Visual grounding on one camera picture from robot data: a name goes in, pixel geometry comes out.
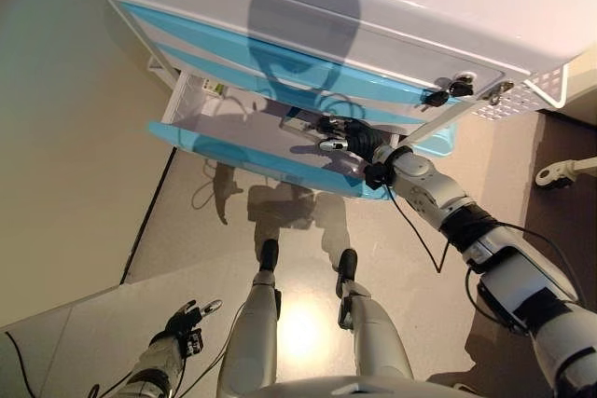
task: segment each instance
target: black glove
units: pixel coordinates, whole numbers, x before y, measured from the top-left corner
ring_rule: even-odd
[[[187,302],[181,309],[174,313],[166,323],[164,331],[160,331],[151,339],[149,345],[164,337],[173,336],[178,341],[180,355],[187,358],[198,353],[203,348],[201,329],[193,328],[201,321],[201,311],[196,307],[196,301]]]

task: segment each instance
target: blue drawer front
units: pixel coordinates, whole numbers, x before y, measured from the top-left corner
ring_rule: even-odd
[[[358,103],[347,102],[335,95],[319,95],[317,92],[311,90],[294,89],[277,81],[267,80],[261,76],[247,74],[226,65],[205,60],[178,48],[172,48],[163,44],[158,44],[158,47],[165,53],[193,67],[197,67],[204,73],[214,76],[226,84],[251,90],[280,103],[317,112],[326,112],[336,116],[363,119],[374,123],[423,124],[423,121],[418,118],[400,116],[372,107],[365,107]]]
[[[139,19],[265,77],[388,103],[420,104],[423,89],[168,13],[122,4]]]
[[[162,140],[228,165],[257,172],[279,181],[330,191],[343,196],[388,199],[383,188],[372,190],[361,179],[281,158],[256,149],[230,144],[192,130],[164,123],[149,123],[149,131]]]

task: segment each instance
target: tiled floor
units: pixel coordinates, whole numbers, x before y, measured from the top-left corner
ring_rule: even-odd
[[[499,123],[466,117],[456,150],[437,165],[499,219],[523,224],[535,134],[544,120],[535,114]],[[210,198],[213,177],[217,205]],[[222,213],[220,198],[228,195]],[[445,240],[408,206],[404,211],[439,256]],[[184,389],[224,341],[257,269],[256,242],[268,237],[278,237],[281,247],[279,380],[353,373],[352,336],[336,325],[339,300],[330,264],[350,244],[359,253],[357,279],[394,320],[416,378],[468,378],[492,397],[548,396],[529,341],[483,321],[466,301],[459,255],[450,250],[437,275],[390,202],[343,199],[238,170],[220,169],[215,176],[212,162],[182,152],[160,193],[129,284],[73,309],[41,396],[79,398],[94,382],[107,386],[132,367],[182,303],[221,298],[224,307],[202,325],[205,351],[189,360]],[[216,376],[212,372],[187,396],[213,396]]]

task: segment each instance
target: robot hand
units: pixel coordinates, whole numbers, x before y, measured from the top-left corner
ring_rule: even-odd
[[[376,148],[383,145],[382,133],[354,118],[322,117],[317,130],[330,138],[319,143],[324,151],[349,151],[367,162]]]
[[[216,312],[222,306],[222,301],[214,300],[202,309],[196,307],[196,304],[197,302],[195,300],[190,300],[183,305],[168,320],[164,330],[153,336],[149,345],[161,338],[174,337],[178,341],[180,355],[183,359],[203,350],[201,328],[193,328],[195,328],[205,316]]]
[[[203,308],[191,300],[183,305],[166,323],[163,331],[151,339],[147,350],[139,357],[126,385],[115,398],[160,398],[172,396],[183,368],[183,361],[203,348],[201,329],[195,326],[222,306],[214,300]]]

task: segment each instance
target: black cable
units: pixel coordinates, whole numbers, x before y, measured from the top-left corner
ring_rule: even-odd
[[[8,331],[5,331],[4,334],[8,336],[8,338],[10,339],[10,342],[12,342],[12,345],[15,347],[15,351],[17,352],[17,356],[19,357],[19,366],[21,367],[22,379],[25,383],[25,387],[27,388],[27,391],[29,392],[29,396],[31,396],[31,398],[36,398],[34,392],[31,390],[31,386],[29,385],[29,379],[27,378],[27,372],[25,372],[25,363],[22,360],[21,349],[19,348],[19,345],[17,344],[17,341],[14,339],[12,334],[10,334]]]
[[[180,385],[183,383],[183,378],[185,377],[185,370],[187,370],[187,358],[185,358],[183,360],[183,370],[182,370],[182,372],[180,372],[180,379],[178,379],[178,385],[176,386],[176,389],[174,390],[174,394],[172,395],[172,398],[176,398],[176,394],[178,393],[178,390],[180,389]]]
[[[500,321],[498,321],[497,319],[494,318],[494,316],[489,315],[487,312],[485,312],[484,310],[482,310],[481,308],[479,308],[479,305],[477,305],[475,303],[475,300],[473,299],[473,296],[470,294],[470,286],[469,286],[469,279],[470,279],[470,273],[473,271],[473,268],[468,268],[468,271],[466,272],[465,275],[465,291],[466,291],[466,296],[468,297],[468,300],[470,301],[471,305],[477,310],[477,312],[483,316],[486,317],[487,319],[489,319],[490,321],[494,322],[494,323],[498,323],[500,325],[503,325]]]
[[[124,376],[123,378],[119,379],[116,384],[114,384],[112,387],[110,387],[107,391],[105,391],[104,393],[102,393],[100,396],[97,395],[100,392],[100,385],[99,384],[93,384],[93,386],[90,389],[90,392],[87,395],[87,398],[104,398],[109,392],[111,392],[113,389],[115,389],[120,384],[122,384],[131,375],[131,373],[132,372],[127,373],[126,376]]]
[[[444,247],[444,251],[443,251],[443,253],[441,255],[441,260],[439,261],[439,264],[438,264],[437,261],[436,261],[436,259],[434,258],[434,256],[431,254],[431,251],[427,247],[427,244],[425,244],[425,241],[423,241],[423,237],[421,237],[421,234],[417,230],[417,227],[414,226],[414,224],[409,220],[409,218],[404,214],[404,212],[402,212],[402,209],[400,209],[400,207],[398,206],[398,203],[394,199],[394,195],[392,194],[392,190],[390,190],[390,187],[388,185],[386,185],[385,189],[387,190],[390,199],[392,200],[392,202],[396,206],[396,209],[400,212],[400,214],[406,220],[406,222],[409,223],[409,225],[412,228],[412,230],[414,231],[415,235],[419,238],[419,241],[421,242],[421,244],[423,245],[425,251],[429,255],[429,258],[431,258],[431,262],[433,263],[433,267],[436,269],[436,272],[438,274],[440,274],[441,270],[442,270],[442,268],[444,266],[444,261],[446,260],[446,254],[448,253],[448,247],[450,246],[450,241],[446,240],[446,246]]]
[[[541,235],[540,233],[533,232],[532,230],[529,230],[528,228],[525,228],[525,227],[515,226],[514,224],[510,224],[510,223],[502,223],[502,222],[499,222],[499,221],[496,224],[499,225],[499,226],[516,228],[517,230],[519,230],[521,232],[528,233],[529,235],[533,235],[534,237],[538,237],[539,239],[541,239],[544,242],[546,242],[551,247],[551,249],[553,249],[553,251],[556,253],[556,255],[558,255],[558,257],[560,258],[560,261],[562,262],[563,267],[566,270],[566,274],[570,278],[570,282],[572,283],[572,285],[576,289],[576,293],[578,294],[578,303],[583,308],[587,307],[587,299],[585,297],[585,293],[583,292],[582,288],[580,287],[580,281],[578,280],[578,277],[576,276],[576,273],[572,269],[572,265],[570,264],[570,262],[568,261],[568,259],[566,258],[566,256],[563,254],[563,250],[555,242],[553,242],[549,238]],[[522,256],[524,256],[530,262],[533,263],[533,260],[530,260],[527,256],[525,256],[524,253],[521,253],[521,254],[522,254]]]
[[[217,363],[219,363],[222,360],[222,358],[224,357],[224,354],[226,354],[226,348],[228,347],[230,338],[232,337],[232,330],[234,329],[234,324],[236,323],[236,321],[239,317],[239,314],[241,313],[241,309],[243,309],[244,303],[245,302],[242,302],[242,304],[236,310],[236,314],[234,314],[234,318],[232,319],[232,324],[230,325],[230,330],[228,332],[228,336],[226,337],[226,341],[224,342],[224,345],[222,345],[222,348],[220,349],[218,354],[215,356],[212,363],[207,366],[207,368],[203,371],[203,373],[201,373],[199,375],[199,377],[197,379],[195,379],[195,381],[188,387],[188,389],[186,389],[178,398],[183,398],[183,396],[185,396],[187,393],[189,393],[190,390],[193,387],[195,387],[197,385],[197,383],[199,381],[201,381],[203,379],[203,377],[205,375],[207,375],[217,365]]]

